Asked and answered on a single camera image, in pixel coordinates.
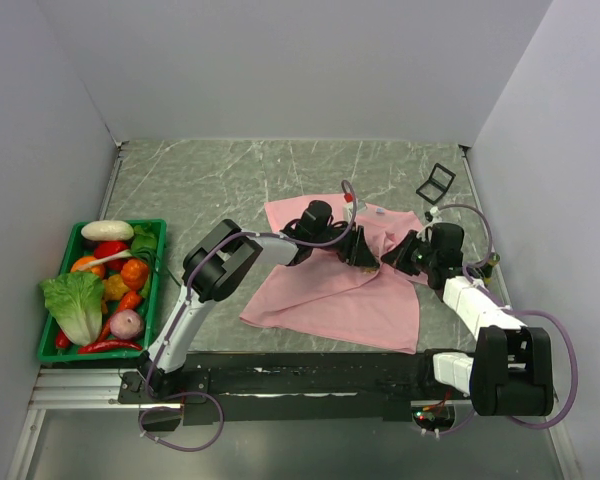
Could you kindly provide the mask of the pink t-shirt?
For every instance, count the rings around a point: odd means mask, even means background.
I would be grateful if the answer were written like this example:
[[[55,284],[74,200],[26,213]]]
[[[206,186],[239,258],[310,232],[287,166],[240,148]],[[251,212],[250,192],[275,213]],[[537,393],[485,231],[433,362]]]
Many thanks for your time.
[[[328,203],[335,221],[343,220],[343,194],[299,196],[265,203],[271,230],[298,218],[313,199]],[[413,211],[383,209],[367,202],[356,222],[364,226],[371,252],[379,258],[422,224]],[[409,276],[383,264],[374,272],[348,266],[334,253],[314,250],[298,266],[276,266],[240,314],[253,327],[284,328],[329,339],[414,354],[420,305]]]

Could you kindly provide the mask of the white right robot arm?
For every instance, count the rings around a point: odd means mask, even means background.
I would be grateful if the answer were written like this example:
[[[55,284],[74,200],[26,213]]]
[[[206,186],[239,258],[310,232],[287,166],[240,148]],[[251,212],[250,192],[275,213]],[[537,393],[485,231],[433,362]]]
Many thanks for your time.
[[[441,222],[406,237],[381,261],[406,275],[424,275],[427,285],[476,340],[474,353],[437,352],[421,369],[419,391],[441,397],[450,387],[468,395],[483,416],[545,416],[554,405],[551,341],[505,312],[484,284],[463,274],[464,230]]]

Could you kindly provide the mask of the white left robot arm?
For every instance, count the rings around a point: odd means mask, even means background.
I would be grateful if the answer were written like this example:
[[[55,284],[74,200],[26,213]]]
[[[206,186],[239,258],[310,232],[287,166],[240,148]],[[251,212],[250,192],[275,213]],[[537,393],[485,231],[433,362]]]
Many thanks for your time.
[[[138,373],[143,378],[142,390],[157,402],[175,395],[177,375],[202,323],[216,304],[235,292],[259,260],[297,266],[316,249],[334,253],[351,267],[379,267],[355,215],[336,222],[331,206],[324,201],[311,201],[300,217],[278,233],[250,232],[232,220],[220,222],[183,261],[177,302],[161,332],[141,356]]]

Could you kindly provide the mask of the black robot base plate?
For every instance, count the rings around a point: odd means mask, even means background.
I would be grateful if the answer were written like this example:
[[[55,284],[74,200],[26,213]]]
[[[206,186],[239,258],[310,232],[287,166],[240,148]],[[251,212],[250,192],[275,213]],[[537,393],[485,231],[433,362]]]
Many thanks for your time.
[[[417,407],[467,406],[433,378],[426,354],[198,352],[171,374],[149,365],[122,376],[118,401],[172,407],[186,426],[227,422],[376,418],[410,422]]]

